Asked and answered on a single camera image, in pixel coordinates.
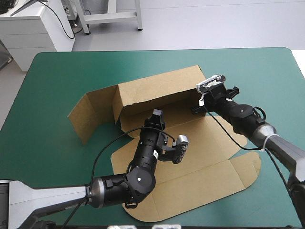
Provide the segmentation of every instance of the white drawer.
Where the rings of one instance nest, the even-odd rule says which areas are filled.
[[[47,33],[41,19],[0,21],[0,35]]]
[[[55,52],[55,48],[23,48],[8,49],[22,71],[28,71],[36,54],[40,52]]]
[[[7,49],[54,47],[48,34],[0,35]]]

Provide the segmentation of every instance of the white label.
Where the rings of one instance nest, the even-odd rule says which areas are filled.
[[[158,160],[158,156],[159,156],[159,155],[158,155],[158,152],[154,150],[154,151],[153,151],[153,155],[154,155],[154,157]]]

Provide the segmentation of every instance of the black cable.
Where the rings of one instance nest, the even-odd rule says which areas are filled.
[[[93,163],[92,174],[91,174],[91,179],[90,179],[90,186],[89,186],[90,191],[91,191],[91,187],[92,187],[92,182],[93,182],[93,177],[94,177],[94,171],[95,171],[96,163],[97,163],[99,157],[101,156],[101,154],[104,152],[104,150],[105,150],[107,147],[109,147],[113,142],[115,142],[116,140],[120,139],[121,137],[123,137],[123,136],[129,134],[129,133],[132,132],[132,131],[140,130],[140,129],[155,130],[155,131],[161,132],[161,133],[163,133],[163,134],[169,136],[169,137],[173,140],[173,142],[176,141],[176,140],[174,139],[173,136],[171,136],[170,134],[164,132],[163,130],[159,130],[159,129],[153,128],[153,127],[146,127],[146,126],[141,126],[141,127],[138,127],[138,128],[134,128],[134,129],[129,130],[129,131],[127,131],[126,133],[124,133],[124,134],[118,136],[117,138],[115,138],[115,139],[113,139],[111,142],[109,142],[106,146],[104,146],[104,148],[103,148],[103,149],[99,152],[99,154],[96,156],[96,158],[95,158],[95,160],[94,160],[94,163]],[[81,200],[81,202],[75,207],[75,209],[73,210],[73,212],[71,212],[71,214],[68,216],[68,218],[66,219],[66,221],[65,221],[64,224],[62,225],[61,229],[64,229],[64,228],[65,228],[65,226],[68,224],[68,222],[70,221],[70,219],[73,217],[73,215],[75,214],[75,212],[78,210],[78,208],[81,206],[81,204],[84,202],[84,200],[85,200],[86,198],[87,198],[87,197],[85,196],[85,197]]]
[[[292,195],[291,195],[291,193],[290,193],[289,187],[288,187],[287,182],[286,182],[286,180],[285,180],[285,178],[284,178],[284,175],[282,174],[280,168],[278,167],[278,165],[277,165],[276,161],[274,160],[273,156],[271,155],[270,151],[269,151],[268,149],[266,149],[266,148],[265,148],[265,151],[267,152],[267,154],[268,154],[268,156],[270,157],[272,163],[274,164],[274,166],[275,166],[275,168],[276,168],[278,174],[280,175],[281,180],[282,180],[282,182],[283,182],[284,185],[285,185],[286,191],[288,192],[288,195],[289,195],[289,197],[290,197],[290,199],[291,199],[291,202],[292,202],[294,208],[297,209],[297,208],[296,208],[295,201],[294,201],[294,199],[293,199],[293,197],[292,197]]]
[[[96,156],[95,160],[94,160],[94,163],[93,163],[93,168],[92,168],[92,173],[91,173],[91,179],[90,179],[90,189],[92,187],[92,182],[93,182],[93,177],[94,177],[94,172],[95,172],[95,166],[96,166],[96,163],[99,159],[99,157],[101,156],[101,154],[104,152],[104,150],[109,147],[113,142],[115,142],[116,140],[120,139],[121,137],[124,137],[125,135],[129,134],[130,132],[133,132],[135,130],[140,130],[140,129],[150,129],[150,130],[155,130],[155,131],[158,131],[158,132],[161,132],[167,136],[169,136],[173,142],[175,142],[176,140],[174,139],[174,137],[172,137],[170,134],[164,132],[163,130],[159,130],[157,128],[153,128],[153,127],[146,127],[146,126],[141,126],[141,127],[138,127],[138,128],[134,128],[132,130],[129,130],[127,132],[125,132],[124,134],[118,136],[117,138],[113,139],[111,142],[109,142],[106,146],[104,146],[103,149],[101,149],[101,151],[99,152],[99,154]]]
[[[73,211],[71,212],[71,214],[68,216],[68,218],[66,219],[66,221],[63,223],[61,229],[64,229],[68,222],[70,221],[70,219],[73,217],[73,215],[76,213],[76,211],[80,208],[81,204],[85,201],[85,199],[87,198],[87,196],[85,196],[83,199],[81,199],[81,201],[79,202],[79,204],[73,209]]]
[[[260,148],[245,148],[242,147],[238,142],[235,141],[235,139],[229,134],[229,132],[223,127],[223,125],[206,109],[206,107],[203,105],[206,112],[218,123],[218,125],[225,131],[225,133],[229,136],[229,138],[236,144],[238,147],[244,150],[260,150]]]
[[[74,39],[75,38],[75,34],[73,33],[73,37],[70,37],[68,34],[67,34],[67,32],[66,32],[66,30],[65,30],[65,28],[64,28],[64,26],[63,26],[63,24],[62,24],[62,22],[61,22],[61,20],[60,20],[60,18],[58,17],[58,15],[55,13],[55,11],[50,7],[50,6],[48,6],[47,4],[45,4],[45,3],[43,3],[42,1],[39,1],[42,5],[45,5],[47,8],[49,8],[54,14],[55,14],[55,16],[57,17],[57,19],[59,20],[59,22],[60,22],[60,24],[61,24],[61,27],[62,27],[62,29],[63,29],[63,31],[65,32],[65,34],[67,35],[67,37],[69,37],[70,39]]]

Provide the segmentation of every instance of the white cable tie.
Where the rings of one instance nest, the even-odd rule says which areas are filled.
[[[265,151],[266,143],[267,143],[268,139],[269,139],[271,136],[279,136],[279,135],[277,135],[277,134],[270,134],[270,135],[268,135],[267,138],[265,138],[265,141],[264,141],[264,144],[263,144],[263,148],[260,149],[260,151],[262,151],[262,152]]]

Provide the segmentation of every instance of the unfolded cardboard box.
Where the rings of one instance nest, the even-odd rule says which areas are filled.
[[[136,209],[125,209],[138,220],[170,218],[242,191],[258,177],[261,162],[256,152],[230,159],[238,146],[211,117],[191,113],[200,98],[195,85],[202,80],[201,69],[192,66],[120,83],[86,93],[68,116],[84,144],[98,125],[120,120],[126,132],[142,126],[153,109],[163,110],[166,132],[188,137],[183,161],[176,165],[158,162],[153,192]],[[233,133],[222,118],[217,119],[240,145],[246,145],[246,138]],[[115,174],[124,173],[134,156],[139,131],[130,136],[134,139],[112,155]]]

